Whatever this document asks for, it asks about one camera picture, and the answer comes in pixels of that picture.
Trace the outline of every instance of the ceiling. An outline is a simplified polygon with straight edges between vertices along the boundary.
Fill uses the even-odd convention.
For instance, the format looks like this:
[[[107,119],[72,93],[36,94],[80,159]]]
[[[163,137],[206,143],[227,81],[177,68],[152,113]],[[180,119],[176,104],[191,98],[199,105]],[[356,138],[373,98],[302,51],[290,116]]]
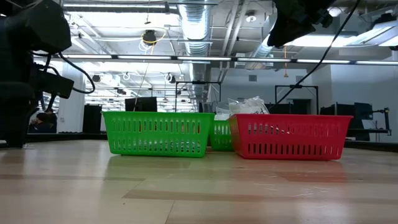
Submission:
[[[90,4],[117,4],[117,3],[137,3],[145,5],[147,1],[78,1],[78,3]],[[64,4],[71,4],[76,2],[63,1]],[[337,1],[334,6],[338,7],[341,12],[346,12],[355,3],[355,1]],[[363,30],[369,29],[371,23],[367,19],[373,20],[377,13],[385,12],[388,9],[394,9],[398,1],[363,1],[362,5],[357,10],[356,14],[351,18],[346,30]],[[220,1],[217,6],[211,9],[211,37],[210,37],[210,56],[219,56],[223,47],[224,37],[226,35],[227,23],[230,19],[231,10],[233,8],[233,1]],[[264,33],[262,28],[267,16],[276,12],[272,8],[272,1],[251,1],[248,6],[248,11],[253,11],[256,17],[254,22],[247,22],[243,20],[238,34],[238,41],[233,46],[232,54],[236,53],[246,54],[247,56],[256,49],[262,42]],[[185,44],[183,42],[182,29],[180,27],[180,16],[177,14],[161,14],[161,13],[133,13],[121,12],[120,9],[107,12],[82,12],[78,10],[65,11],[67,19],[70,23],[73,45],[64,54],[154,54],[154,55],[186,55]],[[155,30],[158,41],[153,49],[143,49],[140,46],[141,35],[145,30]],[[298,47],[286,46],[284,49],[273,49],[271,54],[276,58],[316,58],[319,59],[326,48],[324,47]],[[388,47],[355,47],[355,48],[332,48],[328,54],[328,59],[378,59],[382,60],[391,55]],[[52,62],[54,67],[62,70],[63,64],[61,62]],[[120,110],[124,108],[125,97],[139,96],[158,96],[159,105],[164,111],[173,111],[174,106],[174,88],[175,85],[165,81],[165,76],[171,74],[180,81],[190,81],[189,64],[176,63],[127,63],[127,62],[107,62],[98,60],[97,62],[79,63],[84,70],[91,76],[109,76],[114,80],[113,82],[98,82],[96,83],[97,91],[90,96],[86,96],[87,103],[102,104],[105,110]],[[239,83],[240,73],[246,73],[245,70],[233,71],[227,73],[229,78],[227,83]],[[284,69],[283,63],[274,64],[271,69],[279,71]],[[289,64],[289,69],[305,70],[308,65]],[[212,79],[216,80],[220,71],[212,69]],[[128,89],[126,95],[117,93],[112,87],[120,89]],[[191,99],[192,87],[187,85],[187,91],[182,91],[179,96],[178,110],[179,111],[193,111],[196,110],[194,101]]]

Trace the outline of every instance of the white column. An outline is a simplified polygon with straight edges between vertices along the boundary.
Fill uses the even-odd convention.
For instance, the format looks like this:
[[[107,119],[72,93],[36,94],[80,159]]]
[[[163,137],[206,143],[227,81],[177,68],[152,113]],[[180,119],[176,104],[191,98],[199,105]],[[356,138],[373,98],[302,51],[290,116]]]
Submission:
[[[85,76],[67,63],[63,64],[62,76],[75,82],[74,87],[85,90]],[[58,132],[82,132],[85,95],[72,91],[69,99],[60,99]]]

